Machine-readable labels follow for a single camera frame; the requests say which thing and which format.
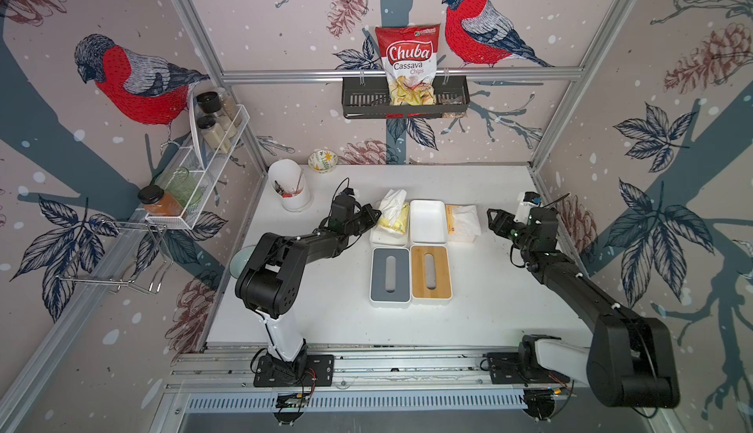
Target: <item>white tabletop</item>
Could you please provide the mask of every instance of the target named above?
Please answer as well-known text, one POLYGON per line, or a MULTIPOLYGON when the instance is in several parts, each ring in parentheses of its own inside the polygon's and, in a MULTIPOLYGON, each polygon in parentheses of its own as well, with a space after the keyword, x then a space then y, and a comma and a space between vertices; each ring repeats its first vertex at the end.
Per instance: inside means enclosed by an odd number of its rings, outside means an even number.
MULTIPOLYGON (((515 268, 509 260, 510 241, 486 225, 488 208, 515 212, 518 193, 535 189, 526 167, 338 165, 321 175, 305 167, 305 175, 314 195, 311 207, 287 212, 266 186, 244 246, 255 245, 265 232, 311 232, 328 214, 332 194, 345 177, 350 177, 362 204, 378 203, 390 188, 405 189, 407 200, 475 204, 482 229, 474 243, 447 244, 453 298, 446 306, 372 307, 368 233, 339 257, 306 265, 291 311, 308 343, 517 346, 523 334, 547 334, 590 345, 591 333, 583 321, 530 273, 515 268)), ((520 262, 519 252, 513 257, 520 262)), ((235 297, 235 282, 231 279, 222 297, 207 342, 266 344, 258 315, 235 297)))

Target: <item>chip bag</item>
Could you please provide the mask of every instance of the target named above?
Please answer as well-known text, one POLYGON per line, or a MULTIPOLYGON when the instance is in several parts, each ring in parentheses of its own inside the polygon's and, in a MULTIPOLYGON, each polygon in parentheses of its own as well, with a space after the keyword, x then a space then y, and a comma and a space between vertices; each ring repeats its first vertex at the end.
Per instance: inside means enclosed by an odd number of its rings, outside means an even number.
POLYGON ((390 105, 436 105, 439 25, 376 28, 390 105))

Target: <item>orange jar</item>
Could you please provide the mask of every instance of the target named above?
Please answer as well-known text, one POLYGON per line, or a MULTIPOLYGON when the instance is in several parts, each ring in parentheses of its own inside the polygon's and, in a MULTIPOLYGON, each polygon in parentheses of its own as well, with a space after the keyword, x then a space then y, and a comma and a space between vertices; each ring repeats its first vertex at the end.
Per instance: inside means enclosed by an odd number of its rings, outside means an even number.
POLYGON ((155 184, 142 188, 138 192, 138 200, 151 215, 180 216, 183 214, 183 206, 173 195, 155 184))

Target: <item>green glass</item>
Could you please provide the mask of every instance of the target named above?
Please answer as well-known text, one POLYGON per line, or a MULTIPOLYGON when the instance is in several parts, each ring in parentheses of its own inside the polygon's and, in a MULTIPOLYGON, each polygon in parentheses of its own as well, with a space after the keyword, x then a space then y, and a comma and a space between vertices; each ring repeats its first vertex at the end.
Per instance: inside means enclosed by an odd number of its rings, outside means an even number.
POLYGON ((196 189, 196 181, 193 180, 188 169, 183 166, 165 170, 156 179, 155 184, 172 194, 184 208, 193 206, 201 199, 201 190, 196 190, 196 193, 193 193, 193 190, 196 189))

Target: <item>jar lid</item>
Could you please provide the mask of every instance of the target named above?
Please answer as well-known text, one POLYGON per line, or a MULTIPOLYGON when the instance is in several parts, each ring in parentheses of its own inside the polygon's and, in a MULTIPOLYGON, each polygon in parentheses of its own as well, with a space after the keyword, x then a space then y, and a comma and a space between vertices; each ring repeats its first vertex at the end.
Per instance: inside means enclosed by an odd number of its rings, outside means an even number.
POLYGON ((161 187, 150 184, 148 186, 143 187, 138 192, 138 200, 141 201, 143 204, 154 204, 162 199, 163 196, 165 196, 165 191, 161 187))
POLYGON ((212 116, 202 116, 196 120, 196 126, 198 126, 199 129, 209 129, 215 124, 217 124, 217 121, 212 118, 212 116))
POLYGON ((196 96, 199 107, 205 113, 215 113, 222 109, 222 100, 216 91, 208 91, 196 96))

